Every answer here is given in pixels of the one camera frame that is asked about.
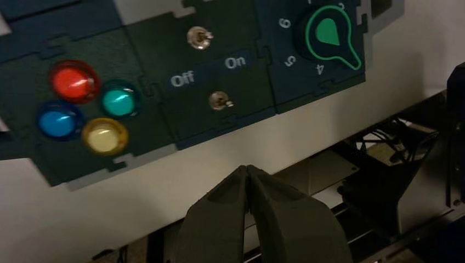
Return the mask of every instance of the cable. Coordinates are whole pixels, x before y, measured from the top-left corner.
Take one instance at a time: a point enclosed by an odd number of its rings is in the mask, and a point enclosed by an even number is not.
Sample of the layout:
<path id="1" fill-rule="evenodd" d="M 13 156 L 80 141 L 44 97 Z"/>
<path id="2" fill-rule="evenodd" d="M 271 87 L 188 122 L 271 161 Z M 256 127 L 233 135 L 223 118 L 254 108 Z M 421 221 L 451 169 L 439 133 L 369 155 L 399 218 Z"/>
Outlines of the cable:
<path id="1" fill-rule="evenodd" d="M 388 138 L 388 134 L 386 134 L 385 132 L 381 131 L 381 130 L 374 130 L 372 132 L 370 132 L 371 134 L 373 134 L 374 136 L 380 138 L 381 140 L 383 140 L 383 143 L 387 144 L 392 150 L 394 150 L 395 154 L 397 154 L 400 158 L 400 160 L 403 162 L 403 163 L 407 163 L 408 161 L 405 159 L 405 156 L 404 156 L 404 153 L 400 152 L 399 150 L 397 150 L 397 148 L 395 147 L 395 145 L 392 143 L 391 139 Z"/>

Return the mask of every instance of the navy blue panel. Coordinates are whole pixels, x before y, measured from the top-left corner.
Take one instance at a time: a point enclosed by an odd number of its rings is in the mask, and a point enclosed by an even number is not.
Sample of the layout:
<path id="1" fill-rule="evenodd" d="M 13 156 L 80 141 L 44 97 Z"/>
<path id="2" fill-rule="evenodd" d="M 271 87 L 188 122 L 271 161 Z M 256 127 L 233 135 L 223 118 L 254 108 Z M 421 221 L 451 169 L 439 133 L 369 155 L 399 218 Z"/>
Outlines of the navy blue panel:
<path id="1" fill-rule="evenodd" d="M 262 38 L 258 44 L 265 56 L 272 58 L 268 71 L 278 112 L 288 111 L 354 84 L 341 85 L 348 79 L 364 79 L 365 65 L 353 70 L 338 60 L 323 61 L 304 54 L 297 39 L 303 38 L 305 18 L 326 5 L 344 6 L 352 25 L 352 44 L 364 61 L 363 33 L 367 30 L 366 16 L 362 25 L 356 24 L 356 7 L 360 1 L 348 0 L 255 0 Z M 339 35 L 346 30 L 338 24 Z"/>
<path id="2" fill-rule="evenodd" d="M 112 0 L 88 0 L 20 19 L 9 24 L 13 33 L 0 37 L 0 62 L 40 53 L 49 58 L 61 54 L 59 46 L 48 41 L 68 35 L 72 40 L 85 38 L 122 26 Z"/>
<path id="3" fill-rule="evenodd" d="M 80 0 L 0 0 L 0 12 L 8 21 L 78 2 Z"/>
<path id="4" fill-rule="evenodd" d="M 231 116 L 230 119 L 226 119 L 226 122 L 230 122 L 232 127 L 229 127 L 227 129 L 223 129 L 221 131 L 212 129 L 210 131 L 207 131 L 205 133 L 193 136 L 191 138 L 188 138 L 186 140 L 178 141 L 176 142 L 176 147 L 179 150 L 183 150 L 186 148 L 189 148 L 191 146 L 194 146 L 196 144 L 199 144 L 204 141 L 208 141 L 212 138 L 224 135 L 226 133 L 230 133 L 234 130 L 243 128 L 245 126 L 248 126 L 252 123 L 262 121 L 264 119 L 267 119 L 269 117 L 272 117 L 275 115 L 275 109 L 274 108 L 266 108 L 265 110 L 262 110 L 260 112 L 254 113 L 252 115 L 237 119 L 234 118 L 234 116 Z"/>

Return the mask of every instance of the round button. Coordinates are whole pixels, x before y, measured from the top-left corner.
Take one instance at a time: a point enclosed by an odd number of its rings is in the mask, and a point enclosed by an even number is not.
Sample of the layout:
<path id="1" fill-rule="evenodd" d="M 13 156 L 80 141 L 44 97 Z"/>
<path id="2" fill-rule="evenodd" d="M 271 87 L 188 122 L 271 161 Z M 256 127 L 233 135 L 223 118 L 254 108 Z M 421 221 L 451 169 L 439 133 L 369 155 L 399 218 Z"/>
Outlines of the round button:
<path id="1" fill-rule="evenodd" d="M 134 98 L 126 90 L 111 90 L 103 97 L 105 110 L 115 116 L 129 115 L 134 111 Z"/>
<path id="2" fill-rule="evenodd" d="M 57 63 L 50 72 L 54 91 L 64 100 L 72 103 L 85 103 L 95 98 L 99 81 L 94 70 L 77 60 Z"/>
<path id="3" fill-rule="evenodd" d="M 114 79 L 103 84 L 101 106 L 114 118 L 134 116 L 140 109 L 140 95 L 127 81 Z"/>
<path id="4" fill-rule="evenodd" d="M 63 137 L 74 131 L 75 123 L 68 114 L 50 111 L 39 119 L 39 125 L 44 133 L 52 137 Z"/>
<path id="5" fill-rule="evenodd" d="M 93 119 L 84 127 L 83 140 L 99 155 L 114 155 L 121 152 L 128 142 L 126 128 L 114 119 Z"/>
<path id="6" fill-rule="evenodd" d="M 81 131 L 84 119 L 70 104 L 51 101 L 39 108 L 37 125 L 42 133 L 57 140 L 69 140 Z"/>

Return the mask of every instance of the teal button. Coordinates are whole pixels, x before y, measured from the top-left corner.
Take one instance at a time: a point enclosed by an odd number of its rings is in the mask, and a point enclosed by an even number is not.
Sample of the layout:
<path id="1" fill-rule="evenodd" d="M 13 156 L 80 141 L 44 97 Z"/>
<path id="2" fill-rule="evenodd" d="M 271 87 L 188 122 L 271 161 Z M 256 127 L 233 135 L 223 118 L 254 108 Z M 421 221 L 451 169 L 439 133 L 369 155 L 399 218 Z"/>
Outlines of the teal button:
<path id="1" fill-rule="evenodd" d="M 125 90 L 110 90 L 104 95 L 103 107 L 114 116 L 129 115 L 134 112 L 134 97 Z"/>

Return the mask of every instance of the blue button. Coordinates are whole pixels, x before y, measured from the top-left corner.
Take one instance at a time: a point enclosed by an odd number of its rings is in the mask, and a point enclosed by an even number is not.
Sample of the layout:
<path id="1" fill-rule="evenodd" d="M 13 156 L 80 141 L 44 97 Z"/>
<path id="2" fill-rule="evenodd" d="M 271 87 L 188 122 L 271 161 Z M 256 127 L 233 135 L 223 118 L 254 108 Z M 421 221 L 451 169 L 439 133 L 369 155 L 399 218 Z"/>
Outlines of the blue button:
<path id="1" fill-rule="evenodd" d="M 51 137 L 63 137 L 71 134 L 76 123 L 73 117 L 59 111 L 49 111 L 39 118 L 42 131 Z"/>

